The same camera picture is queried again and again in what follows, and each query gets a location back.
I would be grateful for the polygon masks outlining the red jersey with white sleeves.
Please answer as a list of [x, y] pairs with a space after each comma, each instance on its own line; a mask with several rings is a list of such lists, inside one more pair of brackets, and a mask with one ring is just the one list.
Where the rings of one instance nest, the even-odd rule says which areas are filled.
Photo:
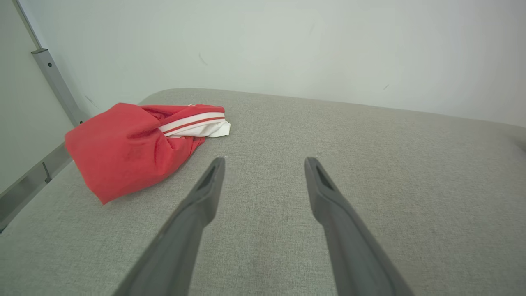
[[119, 103], [65, 135], [65, 147], [102, 204], [171, 176], [209, 137], [230, 133], [222, 106]]

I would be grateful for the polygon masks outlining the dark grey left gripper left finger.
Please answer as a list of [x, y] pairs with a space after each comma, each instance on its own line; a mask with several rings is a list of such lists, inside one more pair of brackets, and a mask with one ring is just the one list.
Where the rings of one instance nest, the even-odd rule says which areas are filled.
[[203, 230], [216, 216], [225, 159], [210, 163], [113, 296], [187, 296]]

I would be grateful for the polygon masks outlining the grey metal frame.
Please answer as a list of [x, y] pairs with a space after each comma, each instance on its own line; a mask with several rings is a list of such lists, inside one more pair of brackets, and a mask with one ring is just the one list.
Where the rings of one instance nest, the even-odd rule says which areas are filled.
[[23, 0], [0, 0], [0, 235], [71, 163], [64, 135], [87, 119]]

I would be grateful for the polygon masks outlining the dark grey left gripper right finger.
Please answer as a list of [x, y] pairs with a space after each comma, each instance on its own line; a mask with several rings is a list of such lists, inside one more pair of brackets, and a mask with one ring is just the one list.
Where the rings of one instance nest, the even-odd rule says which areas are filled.
[[318, 159], [304, 162], [310, 206], [323, 227], [339, 296], [415, 296]]

